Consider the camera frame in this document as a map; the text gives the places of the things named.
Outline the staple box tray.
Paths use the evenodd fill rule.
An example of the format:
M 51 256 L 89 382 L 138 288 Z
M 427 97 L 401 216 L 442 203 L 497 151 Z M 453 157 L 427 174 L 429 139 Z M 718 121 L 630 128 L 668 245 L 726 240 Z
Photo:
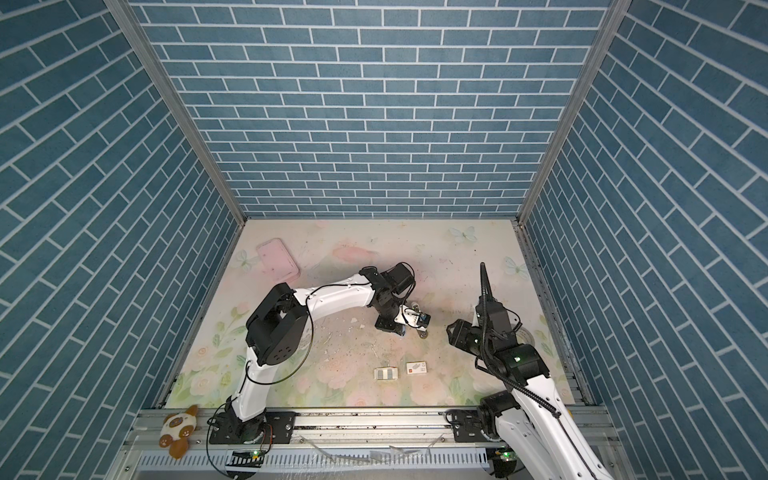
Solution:
M 378 367 L 374 369 L 374 379 L 377 381 L 391 381 L 399 378 L 397 367 Z

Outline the white staple box sleeve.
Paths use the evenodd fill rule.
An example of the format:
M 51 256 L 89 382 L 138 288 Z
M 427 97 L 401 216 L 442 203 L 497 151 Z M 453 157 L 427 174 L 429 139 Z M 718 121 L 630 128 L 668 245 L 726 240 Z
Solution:
M 428 372 L 427 363 L 425 361 L 415 361 L 406 363 L 406 373 L 408 375 L 421 375 Z

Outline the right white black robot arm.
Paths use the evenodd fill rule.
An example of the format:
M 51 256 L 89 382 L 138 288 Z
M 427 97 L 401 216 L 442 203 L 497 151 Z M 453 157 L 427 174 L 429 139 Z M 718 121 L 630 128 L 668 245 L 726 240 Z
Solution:
M 480 264 L 476 320 L 446 328 L 449 343 L 471 354 L 475 368 L 505 390 L 481 400 L 481 431 L 510 448 L 534 479 L 610 479 L 563 402 L 550 370 L 535 347 L 521 342 L 519 323 L 492 291 Z

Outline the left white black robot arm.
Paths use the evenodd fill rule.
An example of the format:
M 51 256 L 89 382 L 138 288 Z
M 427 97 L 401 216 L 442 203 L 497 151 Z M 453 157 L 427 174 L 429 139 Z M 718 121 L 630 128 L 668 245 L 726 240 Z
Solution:
M 410 304 L 415 272 L 406 262 L 380 271 L 366 266 L 358 273 L 321 286 L 294 289 L 275 285 L 246 321 L 246 360 L 240 386 L 227 399 L 225 412 L 235 424 L 261 417 L 279 365 L 314 338 L 314 322 L 344 310 L 366 307 L 377 312 L 375 328 L 403 336 L 407 330 L 427 333 L 431 316 Z

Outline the clear tape roll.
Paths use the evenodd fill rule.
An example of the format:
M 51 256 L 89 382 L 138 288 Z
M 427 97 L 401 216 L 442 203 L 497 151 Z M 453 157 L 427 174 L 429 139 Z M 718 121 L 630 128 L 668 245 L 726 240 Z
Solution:
M 520 326 L 515 330 L 515 336 L 519 344 L 535 346 L 536 340 L 534 335 L 525 327 Z

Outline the brown white plush toy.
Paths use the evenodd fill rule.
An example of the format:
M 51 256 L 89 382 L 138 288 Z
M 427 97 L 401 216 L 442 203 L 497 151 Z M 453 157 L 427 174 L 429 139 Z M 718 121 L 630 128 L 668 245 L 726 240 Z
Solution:
M 184 457 L 189 449 L 189 437 L 197 430 L 198 406 L 191 405 L 186 410 L 169 415 L 161 428 L 158 445 L 167 449 L 175 460 Z

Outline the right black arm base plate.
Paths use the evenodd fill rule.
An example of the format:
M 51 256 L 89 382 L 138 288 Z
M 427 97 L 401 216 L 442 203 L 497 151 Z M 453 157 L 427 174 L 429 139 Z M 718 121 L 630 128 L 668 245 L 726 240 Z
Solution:
M 448 409 L 443 413 L 457 443 L 500 442 L 487 414 L 477 408 Z

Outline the aluminium front rail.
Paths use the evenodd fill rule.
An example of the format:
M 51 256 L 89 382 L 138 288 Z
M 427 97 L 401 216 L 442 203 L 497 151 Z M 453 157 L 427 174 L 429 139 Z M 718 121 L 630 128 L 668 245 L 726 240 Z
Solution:
M 514 452 L 502 442 L 457 443 L 443 417 L 448 409 L 477 407 L 356 407 L 300 408 L 288 444 L 214 445 L 208 441 L 208 420 L 212 411 L 201 411 L 197 430 L 189 437 L 189 449 L 210 454 L 231 453 L 237 458 L 262 460 L 274 450 L 317 450 L 322 454 L 343 454 L 350 450 L 388 450 L 407 454 L 418 449 L 484 449 L 488 469 L 353 470 L 310 473 L 246 473 L 230 471 L 138 472 L 144 453 L 161 453 L 158 445 L 165 410 L 141 412 L 108 471 L 111 479 L 533 479 Z M 612 474 L 629 479 L 633 472 L 619 435 L 605 408 L 567 406 L 590 447 Z

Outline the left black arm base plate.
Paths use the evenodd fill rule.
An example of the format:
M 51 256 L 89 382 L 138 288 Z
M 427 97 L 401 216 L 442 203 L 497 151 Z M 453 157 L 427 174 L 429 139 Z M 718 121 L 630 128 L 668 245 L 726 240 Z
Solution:
M 214 445 L 288 444 L 296 417 L 292 411 L 265 411 L 241 421 L 232 412 L 219 412 L 208 420 L 208 441 Z

